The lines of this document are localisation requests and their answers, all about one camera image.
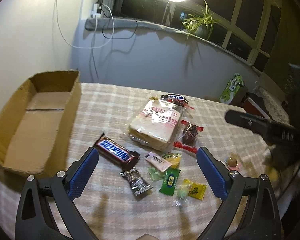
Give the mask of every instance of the yellow candy wrapper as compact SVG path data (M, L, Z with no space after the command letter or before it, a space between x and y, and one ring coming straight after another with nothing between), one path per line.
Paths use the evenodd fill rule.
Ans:
M162 158L164 158L166 161L170 162L172 164L170 167L175 169L181 160L181 154L180 153L167 153Z
M190 197L194 197L197 199L202 200L204 193L206 191L207 185L205 184L199 184L199 183L194 183L190 181L189 179L184 179L183 184L190 184L190 189L189 189L189 195Z

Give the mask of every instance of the packaged bread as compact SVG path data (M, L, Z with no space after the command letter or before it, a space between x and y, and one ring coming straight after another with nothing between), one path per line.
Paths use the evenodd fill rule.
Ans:
M184 107L152 97L131 119L128 135L134 141L164 151L173 143Z

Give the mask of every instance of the checkered tablecloth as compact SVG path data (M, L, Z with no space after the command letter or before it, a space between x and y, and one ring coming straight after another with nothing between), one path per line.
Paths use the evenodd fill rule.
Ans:
M104 84L82 84L82 96L73 126L69 144L67 166L80 159L95 140L105 133L115 142L129 150L141 154L136 168L153 189L151 193L137 201L128 182L119 173L120 168L102 156L80 198L75 199L82 217L99 239L134 240L143 234L150 234L160 240L197 239L207 226L221 200L216 198L210 187L203 200L189 197L189 203L182 209L172 206L174 196L159 193L162 182L152 182L144 155L151 151L132 142L123 133L128 119L145 104L151 96L162 92ZM202 146L207 147L217 160L224 161L230 153L242 162L239 170L243 176L258 177L265 172L263 154L267 149L263 139L251 131L229 125L224 120L228 109L242 111L241 108L199 98L187 97L195 108L191 115L204 131L199 137ZM180 162L180 177L177 185L188 178L207 184L194 156L183 153ZM20 193L0 178L0 225L11 239L14 239L14 226ZM239 224L243 204L228 233ZM69 236L55 203L51 209L61 233Z

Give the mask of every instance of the silver screw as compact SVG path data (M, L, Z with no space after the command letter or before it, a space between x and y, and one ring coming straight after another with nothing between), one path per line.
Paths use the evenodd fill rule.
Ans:
M33 175L28 176L27 180L28 181L33 181L34 180L34 176Z
M230 175L231 175L232 177L236 177L236 176L239 175L239 172L237 172L237 171L230 171Z
M59 172L57 173L57 177L58 177L58 178L62 178L65 174L66 174L66 173L65 173L64 171L59 171Z
M261 179L263 180L268 180L269 177L266 174L261 174Z

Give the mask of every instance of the window sill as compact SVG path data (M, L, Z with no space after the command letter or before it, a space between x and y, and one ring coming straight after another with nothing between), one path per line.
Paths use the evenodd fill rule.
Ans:
M138 28L143 28L143 29L150 29L150 30L154 30L154 31L166 31L168 33L179 33L179 34L183 34L185 36L187 36L187 33L184 31L180 31L178 29L175 28L171 28L171 27L167 27L164 25L160 25L160 24L155 24L155 23L151 23L148 21L141 21L141 20L137 20L138 21ZM96 27L96 20L89 18L86 20L86 23L84 25L84 28L87 31L94 31ZM101 30L112 30L112 23L111 23L111 19L110 18L99 18L98 19L98 26L97 26L97 31L101 31ZM114 28L117 29L135 29L136 28L136 20L133 19L126 19L126 18L114 18ZM200 37L194 36L194 37L189 37L189 38L194 38L194 39L198 39L201 42L207 43L212 47L215 47L221 51L223 51L224 53L227 53L228 55L230 55L231 57L237 59L238 61L240 61L241 63L251 67L252 70L254 70L252 68L252 64L246 60L244 60L243 58L237 56L236 54L232 53L229 50L224 49L223 47L211 42L211 41L207 41L205 39L202 39Z

